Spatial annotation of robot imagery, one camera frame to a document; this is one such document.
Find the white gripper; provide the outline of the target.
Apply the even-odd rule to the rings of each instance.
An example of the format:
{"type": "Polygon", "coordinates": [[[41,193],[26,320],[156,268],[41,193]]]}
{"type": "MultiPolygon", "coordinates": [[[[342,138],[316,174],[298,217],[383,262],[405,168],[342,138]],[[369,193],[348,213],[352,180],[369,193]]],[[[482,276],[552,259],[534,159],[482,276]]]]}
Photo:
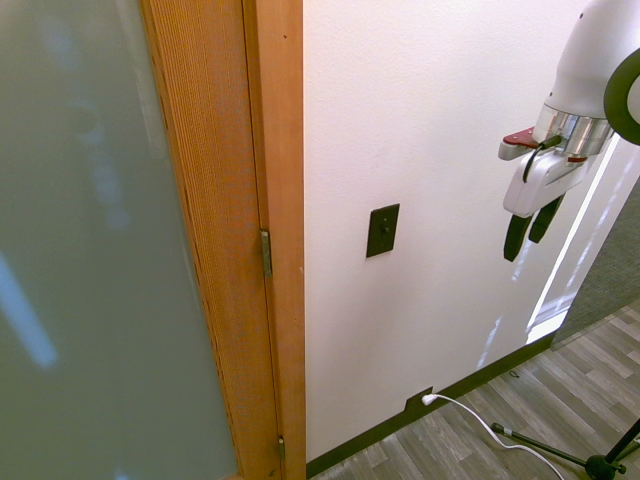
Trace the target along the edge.
{"type": "Polygon", "coordinates": [[[509,262],[520,253],[530,225],[529,217],[541,209],[528,235],[529,241],[538,244],[547,233],[563,195],[586,176],[586,161],[573,162],[549,151],[534,158],[524,181],[528,162],[528,157],[520,162],[503,200],[504,209],[514,214],[503,246],[503,257],[509,262]]]}

